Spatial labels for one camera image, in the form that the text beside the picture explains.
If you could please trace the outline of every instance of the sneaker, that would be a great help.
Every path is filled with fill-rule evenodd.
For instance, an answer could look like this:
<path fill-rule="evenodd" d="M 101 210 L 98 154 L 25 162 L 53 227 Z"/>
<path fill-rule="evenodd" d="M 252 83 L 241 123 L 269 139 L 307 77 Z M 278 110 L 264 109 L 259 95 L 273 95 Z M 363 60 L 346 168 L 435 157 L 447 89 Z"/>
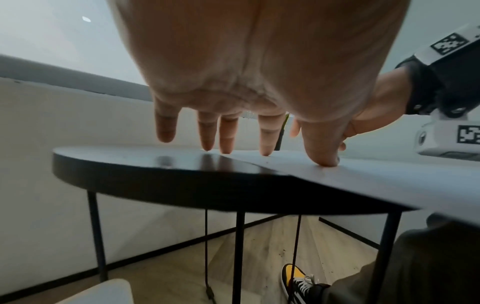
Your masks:
<path fill-rule="evenodd" d="M 289 296 L 289 280 L 292 275 L 292 264 L 286 264 L 281 269 L 280 282 L 283 292 L 288 298 Z M 315 282 L 315 277 L 305 275 L 305 273 L 295 266 L 293 273 L 293 304 L 320 304 L 322 293 L 325 288 L 330 287 L 328 284 L 320 284 Z"/>

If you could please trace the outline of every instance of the white device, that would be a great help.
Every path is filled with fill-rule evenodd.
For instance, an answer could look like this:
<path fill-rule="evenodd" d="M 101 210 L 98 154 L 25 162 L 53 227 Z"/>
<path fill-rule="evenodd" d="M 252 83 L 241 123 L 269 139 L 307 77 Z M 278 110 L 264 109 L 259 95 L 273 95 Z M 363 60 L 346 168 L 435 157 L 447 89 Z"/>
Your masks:
<path fill-rule="evenodd" d="M 430 116 L 415 136 L 418 154 L 480 161 L 480 121 L 469 121 L 467 114 L 449 118 L 438 109 Z"/>

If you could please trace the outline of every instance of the shoelace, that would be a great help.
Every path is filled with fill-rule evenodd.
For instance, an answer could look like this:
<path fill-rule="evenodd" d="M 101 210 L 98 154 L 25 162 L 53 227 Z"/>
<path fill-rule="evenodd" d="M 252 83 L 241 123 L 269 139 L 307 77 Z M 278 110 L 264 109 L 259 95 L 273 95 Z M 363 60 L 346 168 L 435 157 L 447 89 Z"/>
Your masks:
<path fill-rule="evenodd" d="M 306 275 L 303 278 L 295 278 L 295 281 L 298 283 L 298 286 L 300 288 L 300 292 L 303 294 L 303 296 L 307 295 L 307 291 L 315 285 L 315 276 L 312 275 Z"/>

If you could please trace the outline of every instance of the pant leg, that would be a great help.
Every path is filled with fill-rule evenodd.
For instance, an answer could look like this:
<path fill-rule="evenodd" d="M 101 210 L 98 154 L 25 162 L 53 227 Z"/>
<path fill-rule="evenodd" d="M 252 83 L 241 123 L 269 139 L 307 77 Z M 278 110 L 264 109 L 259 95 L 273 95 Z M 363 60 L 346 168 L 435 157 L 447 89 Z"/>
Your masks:
<path fill-rule="evenodd" d="M 395 242 L 379 303 L 480 303 L 480 229 L 433 215 Z M 374 264 L 327 288 L 322 304 L 365 302 Z"/>

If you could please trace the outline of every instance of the table leg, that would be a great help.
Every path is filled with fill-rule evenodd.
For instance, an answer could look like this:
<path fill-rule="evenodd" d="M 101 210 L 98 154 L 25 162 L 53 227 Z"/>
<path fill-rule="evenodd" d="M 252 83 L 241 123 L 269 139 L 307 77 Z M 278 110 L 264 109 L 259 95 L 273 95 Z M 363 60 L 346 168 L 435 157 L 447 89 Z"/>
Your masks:
<path fill-rule="evenodd" d="M 232 304 L 240 304 L 242 295 L 242 261 L 244 254 L 245 212 L 236 213 L 235 258 L 233 261 Z"/>
<path fill-rule="evenodd" d="M 381 235 L 380 248 L 376 255 L 375 267 L 373 268 L 370 287 L 366 296 L 366 304 L 375 304 L 379 298 L 401 217 L 401 212 L 392 212 L 386 218 L 383 234 Z"/>
<path fill-rule="evenodd" d="M 102 228 L 100 226 L 99 205 L 97 194 L 87 191 L 88 207 L 90 209 L 91 229 L 93 231 L 93 242 L 95 243 L 96 262 L 100 272 L 100 282 L 109 279 L 107 273 L 107 262 L 105 260 L 104 241 L 102 239 Z"/>
<path fill-rule="evenodd" d="M 298 216 L 298 222 L 296 224 L 296 236 L 295 236 L 295 247 L 293 248 L 293 261 L 291 263 L 291 275 L 290 275 L 290 280 L 289 280 L 289 289 L 288 289 L 288 301 L 287 304 L 290 304 L 292 301 L 292 296 L 293 296 L 293 284 L 292 282 L 294 281 L 294 273 L 295 273 L 295 263 L 297 262 L 297 248 L 299 246 L 299 237 L 300 237 L 300 224 L 302 222 L 302 216 Z"/>
<path fill-rule="evenodd" d="M 209 211 L 205 209 L 205 287 L 206 295 L 213 304 L 217 304 L 215 301 L 215 294 L 209 285 Z"/>

